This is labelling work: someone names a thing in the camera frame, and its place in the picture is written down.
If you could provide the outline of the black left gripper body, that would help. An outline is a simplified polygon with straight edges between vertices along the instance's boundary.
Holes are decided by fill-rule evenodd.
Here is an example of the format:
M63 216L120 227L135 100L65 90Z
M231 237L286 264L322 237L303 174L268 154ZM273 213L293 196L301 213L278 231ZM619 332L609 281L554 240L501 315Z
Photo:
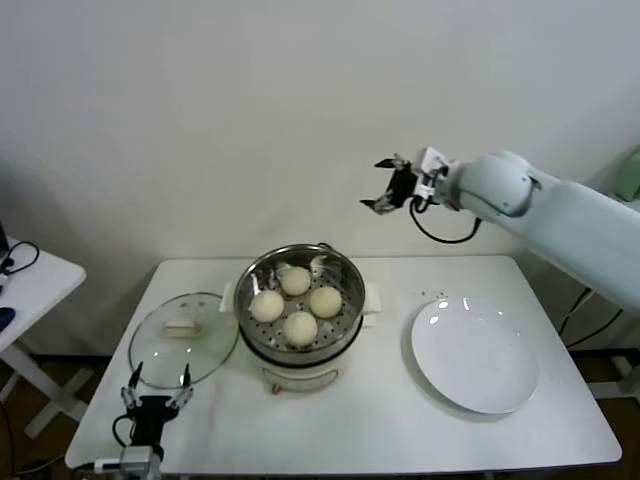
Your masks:
M164 425L176 418L170 396L147 395L140 398L140 405L128 410L132 422L132 445L159 445Z

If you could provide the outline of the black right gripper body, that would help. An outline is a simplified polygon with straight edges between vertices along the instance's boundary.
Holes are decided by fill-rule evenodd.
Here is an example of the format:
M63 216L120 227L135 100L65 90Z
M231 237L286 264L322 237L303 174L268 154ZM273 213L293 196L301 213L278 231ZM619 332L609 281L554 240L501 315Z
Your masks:
M418 177L410 167L395 169L387 187L389 204L394 208L401 208L413 197Z

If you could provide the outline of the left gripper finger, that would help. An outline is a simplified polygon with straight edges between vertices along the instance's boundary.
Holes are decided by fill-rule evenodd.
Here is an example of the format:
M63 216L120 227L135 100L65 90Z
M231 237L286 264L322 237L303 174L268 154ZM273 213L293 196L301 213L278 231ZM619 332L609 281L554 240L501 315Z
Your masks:
M181 376L181 384L179 391L168 401L169 408L183 408L193 397L194 389L191 381L191 372L189 364L185 365L183 375Z
M131 374L128 383L121 388L120 395L127 410L132 410L142 405L142 401L137 393L137 385L140 380L143 363L140 362Z

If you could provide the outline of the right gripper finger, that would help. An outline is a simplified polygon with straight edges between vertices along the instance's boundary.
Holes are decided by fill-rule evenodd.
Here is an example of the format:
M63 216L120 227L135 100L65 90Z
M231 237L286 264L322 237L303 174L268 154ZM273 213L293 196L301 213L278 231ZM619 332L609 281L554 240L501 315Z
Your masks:
M387 191L375 199L361 199L360 204L366 206L377 215L386 215L398 210L401 204L392 191Z
M391 157L384 158L377 162L374 167L379 169L395 169L398 171L408 170L409 172L414 170L413 163L398 153L394 153Z

